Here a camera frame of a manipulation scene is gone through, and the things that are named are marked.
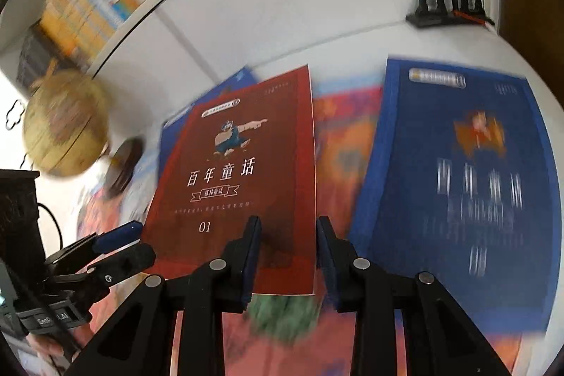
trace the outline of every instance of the blue book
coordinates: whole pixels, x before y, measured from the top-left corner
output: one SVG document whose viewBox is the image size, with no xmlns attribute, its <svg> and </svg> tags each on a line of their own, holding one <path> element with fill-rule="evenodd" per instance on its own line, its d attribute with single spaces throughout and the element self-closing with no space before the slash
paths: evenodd
<svg viewBox="0 0 564 376">
<path fill-rule="evenodd" d="M 349 238 L 390 273 L 429 271 L 482 333 L 546 330 L 560 194 L 526 79 L 388 60 Z"/>
<path fill-rule="evenodd" d="M 207 103 L 222 94 L 228 93 L 230 91 L 239 90 L 240 88 L 250 87 L 255 85 L 258 80 L 255 78 L 255 74 L 250 70 L 249 67 L 243 67 L 236 74 L 233 74 L 227 80 L 221 82 L 216 87 L 212 88 L 210 91 L 202 95 L 196 101 L 191 103 L 189 106 L 182 109 L 179 113 L 170 118 L 163 125 L 163 130 L 161 131 L 161 146 L 159 153 L 159 179 L 163 170 L 165 169 L 166 161 L 174 149 L 174 145 L 180 136 L 182 127 L 190 115 L 190 111 L 194 106 Z"/>
</svg>

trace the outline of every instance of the red book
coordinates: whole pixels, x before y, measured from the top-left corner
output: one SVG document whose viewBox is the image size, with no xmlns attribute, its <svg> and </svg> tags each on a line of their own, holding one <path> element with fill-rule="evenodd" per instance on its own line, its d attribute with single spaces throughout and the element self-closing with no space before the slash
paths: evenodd
<svg viewBox="0 0 564 376">
<path fill-rule="evenodd" d="M 315 144 L 307 66 L 196 106 L 166 163 L 141 240 L 151 273 L 192 273 L 262 222 L 255 293 L 313 292 Z"/>
</svg>

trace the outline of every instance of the ribbon banner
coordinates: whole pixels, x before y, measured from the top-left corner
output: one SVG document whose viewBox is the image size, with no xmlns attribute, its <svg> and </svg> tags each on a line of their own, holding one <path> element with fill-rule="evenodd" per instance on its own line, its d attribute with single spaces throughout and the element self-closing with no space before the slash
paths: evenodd
<svg viewBox="0 0 564 376">
<path fill-rule="evenodd" d="M 219 185 L 210 188 L 204 188 L 197 193 L 192 193 L 190 202 L 201 201 L 205 198 L 215 198 L 222 196 L 224 198 L 229 196 L 237 196 L 237 189 L 240 185 Z"/>
</svg>

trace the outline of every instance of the blue book cover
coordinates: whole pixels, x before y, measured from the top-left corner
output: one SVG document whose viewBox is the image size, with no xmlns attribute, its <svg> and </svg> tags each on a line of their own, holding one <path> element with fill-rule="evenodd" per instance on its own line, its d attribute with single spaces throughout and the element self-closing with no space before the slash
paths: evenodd
<svg viewBox="0 0 564 376">
<path fill-rule="evenodd" d="M 178 136 L 180 136 L 182 127 L 184 126 L 184 123 L 188 119 L 188 115 L 190 115 L 190 111 L 194 108 L 194 106 L 201 103 L 207 103 L 208 101 L 211 101 L 212 99 L 215 99 L 222 94 L 228 93 L 230 91 L 250 87 L 251 85 L 255 85 L 257 82 L 258 80 L 255 78 L 253 71 L 250 70 L 249 67 L 245 66 L 236 74 L 233 74 L 227 80 L 222 81 L 219 85 L 212 88 L 210 91 L 191 103 L 189 106 L 185 107 L 179 113 L 174 115 L 174 117 L 170 118 L 170 120 L 165 122 L 165 124 L 163 125 L 163 130 L 161 132 L 161 145 L 159 153 L 159 179 L 161 177 L 161 174 L 163 173 L 163 170 L 165 169 L 166 161 L 168 160 L 168 157 L 173 151 L 174 145 L 178 140 Z"/>
<path fill-rule="evenodd" d="M 560 195 L 526 79 L 388 60 L 349 238 L 390 273 L 430 271 L 482 333 L 546 330 Z"/>
</svg>

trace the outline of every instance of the silver bolt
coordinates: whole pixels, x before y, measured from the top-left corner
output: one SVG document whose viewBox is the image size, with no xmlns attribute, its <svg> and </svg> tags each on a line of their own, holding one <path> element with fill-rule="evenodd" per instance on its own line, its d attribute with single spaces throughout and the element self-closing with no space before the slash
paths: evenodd
<svg viewBox="0 0 564 376">
<path fill-rule="evenodd" d="M 427 271 L 419 273 L 418 278 L 421 282 L 426 283 L 427 285 L 430 285 L 435 281 L 435 276 L 433 276 L 431 273 L 428 273 Z"/>
<path fill-rule="evenodd" d="M 358 269 L 368 269 L 368 267 L 370 266 L 370 261 L 368 261 L 366 258 L 355 258 L 352 265 Z"/>
<path fill-rule="evenodd" d="M 221 258 L 210 261 L 210 268 L 213 269 L 213 271 L 221 271 L 226 266 L 227 262 Z"/>
<path fill-rule="evenodd" d="M 159 276 L 149 276 L 145 279 L 145 285 L 150 288 L 161 285 L 161 278 Z"/>
</svg>

